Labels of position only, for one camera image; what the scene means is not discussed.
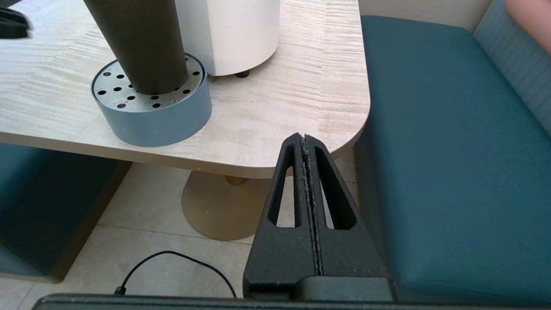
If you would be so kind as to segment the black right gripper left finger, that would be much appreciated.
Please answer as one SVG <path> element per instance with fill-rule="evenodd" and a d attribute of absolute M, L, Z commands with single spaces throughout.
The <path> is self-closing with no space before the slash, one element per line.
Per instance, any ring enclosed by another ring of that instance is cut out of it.
<path fill-rule="evenodd" d="M 243 274 L 244 298 L 288 299 L 301 279 L 315 276 L 318 263 L 305 139 L 284 140 Z M 294 227 L 278 227 L 287 170 L 293 169 Z"/>

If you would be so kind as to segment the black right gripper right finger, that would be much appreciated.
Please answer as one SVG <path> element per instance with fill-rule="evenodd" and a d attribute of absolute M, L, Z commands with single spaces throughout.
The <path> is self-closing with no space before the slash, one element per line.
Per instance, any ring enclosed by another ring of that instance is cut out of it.
<path fill-rule="evenodd" d="M 305 136 L 314 261 L 321 276 L 388 277 L 350 189 L 325 145 Z"/>

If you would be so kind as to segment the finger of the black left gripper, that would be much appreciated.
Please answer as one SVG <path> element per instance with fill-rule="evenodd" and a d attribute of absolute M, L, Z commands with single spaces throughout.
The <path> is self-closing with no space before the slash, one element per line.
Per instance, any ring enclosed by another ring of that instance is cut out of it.
<path fill-rule="evenodd" d="M 31 30 L 31 24 L 24 14 L 10 8 L 0 8 L 0 39 L 28 38 Z"/>

